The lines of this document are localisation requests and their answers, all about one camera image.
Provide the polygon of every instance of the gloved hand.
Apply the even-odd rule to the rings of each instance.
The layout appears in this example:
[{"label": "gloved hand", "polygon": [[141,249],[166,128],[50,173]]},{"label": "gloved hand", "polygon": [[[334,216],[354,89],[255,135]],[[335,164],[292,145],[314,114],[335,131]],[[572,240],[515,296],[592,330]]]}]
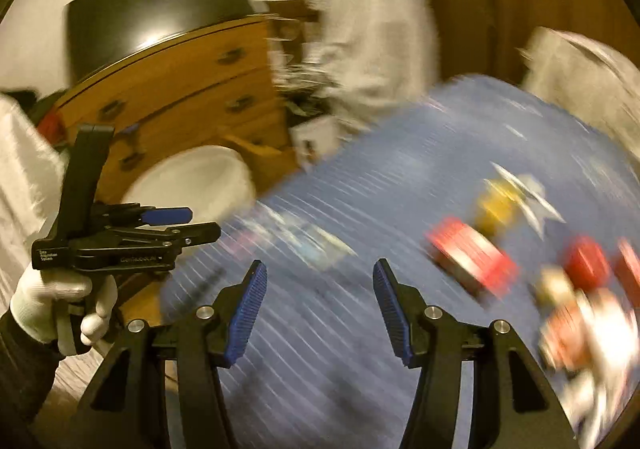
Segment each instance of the gloved hand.
[{"label": "gloved hand", "polygon": [[[66,269],[43,271],[29,267],[24,271],[11,298],[11,313],[20,328],[41,343],[58,338],[53,314],[54,301],[79,301],[92,291],[92,280]],[[94,293],[95,310],[90,310],[81,323],[81,341],[91,346],[106,334],[111,310],[118,297],[113,276],[108,276]]]}]

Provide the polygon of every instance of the black sleeve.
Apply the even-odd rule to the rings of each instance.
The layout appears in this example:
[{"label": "black sleeve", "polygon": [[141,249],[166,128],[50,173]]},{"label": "black sleeve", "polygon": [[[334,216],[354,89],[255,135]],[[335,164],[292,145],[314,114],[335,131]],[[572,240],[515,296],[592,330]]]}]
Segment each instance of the black sleeve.
[{"label": "black sleeve", "polygon": [[0,447],[36,448],[28,424],[44,402],[64,357],[29,337],[11,311],[0,318]]}]

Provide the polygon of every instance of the blue table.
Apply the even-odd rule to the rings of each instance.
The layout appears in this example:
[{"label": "blue table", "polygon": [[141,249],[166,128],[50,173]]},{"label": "blue table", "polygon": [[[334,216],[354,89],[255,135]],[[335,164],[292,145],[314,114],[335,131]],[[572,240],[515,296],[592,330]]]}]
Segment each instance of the blue table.
[{"label": "blue table", "polygon": [[[448,215],[470,220],[483,179],[496,176],[491,162],[532,173],[567,223],[547,222],[544,240],[524,221],[516,226],[501,247],[520,266],[519,279],[482,308],[427,260],[423,234]],[[434,89],[263,201],[338,236],[356,255],[318,272],[278,242],[236,255],[216,243],[187,257],[162,289],[171,321],[240,281],[253,257],[267,265],[246,355],[220,372],[247,448],[397,449],[419,371],[393,355],[371,285],[379,257],[427,303],[479,325],[504,318],[536,352],[541,317],[527,284],[540,265],[556,261],[577,233],[610,253],[619,236],[640,245],[640,187],[623,152],[561,109],[483,76]],[[222,228],[224,239],[238,221]],[[616,282],[612,288],[622,295]],[[455,447],[468,438],[470,371],[465,363]]]}]

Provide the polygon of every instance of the wooden dresser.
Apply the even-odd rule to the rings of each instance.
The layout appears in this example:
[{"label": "wooden dresser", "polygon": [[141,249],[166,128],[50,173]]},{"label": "wooden dresser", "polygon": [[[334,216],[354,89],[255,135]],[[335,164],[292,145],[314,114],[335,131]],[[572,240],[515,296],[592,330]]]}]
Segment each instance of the wooden dresser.
[{"label": "wooden dresser", "polygon": [[117,203],[151,166],[204,144],[238,150],[258,193],[295,170],[267,34],[260,16],[188,32],[104,68],[59,99],[71,142],[81,122],[115,127],[98,197]]}]

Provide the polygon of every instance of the red object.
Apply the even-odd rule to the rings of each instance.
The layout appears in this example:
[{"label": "red object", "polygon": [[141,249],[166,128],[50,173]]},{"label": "red object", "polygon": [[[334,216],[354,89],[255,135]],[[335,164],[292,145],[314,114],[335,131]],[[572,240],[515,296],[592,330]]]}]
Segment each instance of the red object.
[{"label": "red object", "polygon": [[502,295],[516,276],[511,258],[458,218],[445,218],[427,237],[438,249],[436,262],[473,295]]},{"label": "red object", "polygon": [[47,112],[38,123],[37,130],[52,146],[65,140],[65,126],[55,109]]},{"label": "red object", "polygon": [[620,257],[615,264],[616,277],[631,305],[640,307],[640,260],[625,238],[618,242]]},{"label": "red object", "polygon": [[564,272],[575,288],[588,292],[607,284],[611,268],[593,238],[578,236],[567,250]]},{"label": "red object", "polygon": [[589,361],[586,325],[576,301],[556,308],[542,328],[540,350],[553,369],[584,368]]}]

